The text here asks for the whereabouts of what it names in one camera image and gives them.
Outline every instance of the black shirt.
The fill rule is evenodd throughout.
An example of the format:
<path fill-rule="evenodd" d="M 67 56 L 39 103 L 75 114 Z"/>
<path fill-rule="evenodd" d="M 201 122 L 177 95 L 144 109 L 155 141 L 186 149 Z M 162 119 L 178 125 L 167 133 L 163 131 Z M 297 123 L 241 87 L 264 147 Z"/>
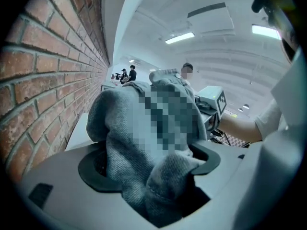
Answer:
<path fill-rule="evenodd" d="M 135 70 L 131 70 L 129 72 L 129 77 L 131 77 L 128 82 L 131 82 L 131 81 L 135 81 L 136 80 L 136 71 Z"/>
<path fill-rule="evenodd" d="M 120 78 L 120 83 L 121 84 L 124 84 L 125 82 L 122 82 L 122 80 L 124 79 L 124 78 L 127 78 L 128 77 L 128 74 L 127 73 L 123 73 L 122 75 L 121 75 L 121 78 Z"/>

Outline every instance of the brick wall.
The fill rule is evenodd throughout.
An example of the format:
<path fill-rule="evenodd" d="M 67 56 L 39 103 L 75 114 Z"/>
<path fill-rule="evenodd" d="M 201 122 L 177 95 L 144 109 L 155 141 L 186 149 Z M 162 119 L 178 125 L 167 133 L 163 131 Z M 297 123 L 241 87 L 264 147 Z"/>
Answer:
<path fill-rule="evenodd" d="M 0 154 L 15 182 L 65 150 L 109 65 L 101 0 L 30 0 L 0 56 Z"/>

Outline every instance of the gray fabric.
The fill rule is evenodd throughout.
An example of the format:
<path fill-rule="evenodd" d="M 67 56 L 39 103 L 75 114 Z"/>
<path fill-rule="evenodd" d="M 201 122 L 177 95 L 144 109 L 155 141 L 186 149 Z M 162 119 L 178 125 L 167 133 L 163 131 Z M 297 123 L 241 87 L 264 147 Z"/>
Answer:
<path fill-rule="evenodd" d="M 134 81 L 103 91 L 86 127 L 93 141 L 106 140 L 107 177 L 121 182 L 126 202 L 157 227 L 182 218 L 178 197 L 189 172 L 203 163 L 187 146 L 204 139 L 201 114 L 176 74 L 155 71 L 153 87 Z"/>

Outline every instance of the ceiling light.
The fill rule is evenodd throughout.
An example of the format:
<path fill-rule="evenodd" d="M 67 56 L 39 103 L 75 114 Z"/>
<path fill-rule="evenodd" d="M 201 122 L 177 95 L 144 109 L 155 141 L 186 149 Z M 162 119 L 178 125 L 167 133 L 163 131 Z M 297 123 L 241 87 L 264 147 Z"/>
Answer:
<path fill-rule="evenodd" d="M 174 37 L 172 39 L 166 40 L 165 42 L 167 44 L 172 44 L 172 43 L 175 43 L 175 42 L 178 42 L 178 41 L 181 41 L 181 40 L 184 40 L 184 39 L 188 39 L 188 38 L 191 38 L 191 37 L 195 37 L 194 33 L 186 33 L 186 34 L 183 34 L 181 36 L 177 36 L 177 37 Z"/>
<path fill-rule="evenodd" d="M 275 29 L 272 29 L 272 28 L 263 27 L 263 26 L 259 26 L 259 25 L 252 25 L 252 31 L 253 31 L 254 34 L 270 36 L 270 37 L 273 37 L 273 38 L 276 38 L 276 39 L 279 39 L 279 40 L 282 39 L 280 37 L 278 31 L 276 31 Z"/>

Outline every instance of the forearm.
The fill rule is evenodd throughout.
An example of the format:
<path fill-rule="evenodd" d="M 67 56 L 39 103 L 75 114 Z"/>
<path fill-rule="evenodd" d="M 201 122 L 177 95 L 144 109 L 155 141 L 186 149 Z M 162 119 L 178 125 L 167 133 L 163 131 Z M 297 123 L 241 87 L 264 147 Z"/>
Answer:
<path fill-rule="evenodd" d="M 254 120 L 223 115 L 218 129 L 241 140 L 256 142 L 262 140 Z"/>

